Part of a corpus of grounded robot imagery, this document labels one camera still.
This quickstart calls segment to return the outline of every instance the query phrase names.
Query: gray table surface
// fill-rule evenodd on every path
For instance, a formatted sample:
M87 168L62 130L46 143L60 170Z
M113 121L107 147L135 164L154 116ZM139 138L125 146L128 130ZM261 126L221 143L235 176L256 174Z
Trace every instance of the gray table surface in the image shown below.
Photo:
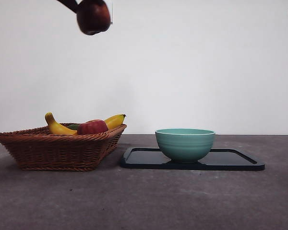
M216 135L263 171L125 169L122 135L91 172L22 171L0 144L0 230L288 230L288 136Z

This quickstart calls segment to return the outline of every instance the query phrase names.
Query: woven basket rim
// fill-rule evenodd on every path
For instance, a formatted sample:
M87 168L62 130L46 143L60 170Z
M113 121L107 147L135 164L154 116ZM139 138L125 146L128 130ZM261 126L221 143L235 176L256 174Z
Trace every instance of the woven basket rim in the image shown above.
M62 125L71 125L77 123L61 123ZM32 130L38 131L48 128L48 126L37 127L32 129L24 129L12 132L2 132L0 133L0 138L52 138L52 139L69 139L69 140L81 140L81 139L96 139L96 140L103 140L109 137L115 136L117 133L124 130L127 126L122 124L116 128L110 129L106 132L97 133L97 134L87 134L87 135L56 135L56 134L27 134L25 132L30 132Z

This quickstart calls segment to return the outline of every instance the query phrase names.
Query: bowl rim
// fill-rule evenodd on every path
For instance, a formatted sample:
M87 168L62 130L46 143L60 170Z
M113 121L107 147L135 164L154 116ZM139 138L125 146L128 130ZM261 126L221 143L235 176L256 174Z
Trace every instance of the bowl rim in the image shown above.
M186 129L186 130L200 130L200 131L206 131L209 133L203 133L203 134L179 134L179 133L165 133L162 131L165 130L175 130L175 129ZM208 130L208 129L198 129L198 128L163 128L163 129L158 129L155 131L155 133L159 134L166 134L166 135L176 135L176 136L204 136L204 135L214 135L216 134L215 131Z

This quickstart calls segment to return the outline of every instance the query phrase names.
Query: green fruit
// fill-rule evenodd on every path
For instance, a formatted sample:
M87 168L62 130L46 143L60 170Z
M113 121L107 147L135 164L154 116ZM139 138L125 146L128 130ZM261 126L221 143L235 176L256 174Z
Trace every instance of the green fruit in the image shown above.
M67 128L72 129L72 130L78 130L79 124L72 124L67 126Z

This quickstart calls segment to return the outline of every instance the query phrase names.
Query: red apple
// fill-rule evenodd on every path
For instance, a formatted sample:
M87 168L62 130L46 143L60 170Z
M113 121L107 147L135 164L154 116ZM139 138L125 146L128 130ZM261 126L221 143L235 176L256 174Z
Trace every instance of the red apple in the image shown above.
M110 12L103 0L83 0L77 8L77 22L86 35L106 31L111 25Z
M100 119L95 119L92 121L82 123L78 127L79 135L103 133L106 131L108 131L107 124L105 123L104 120Z

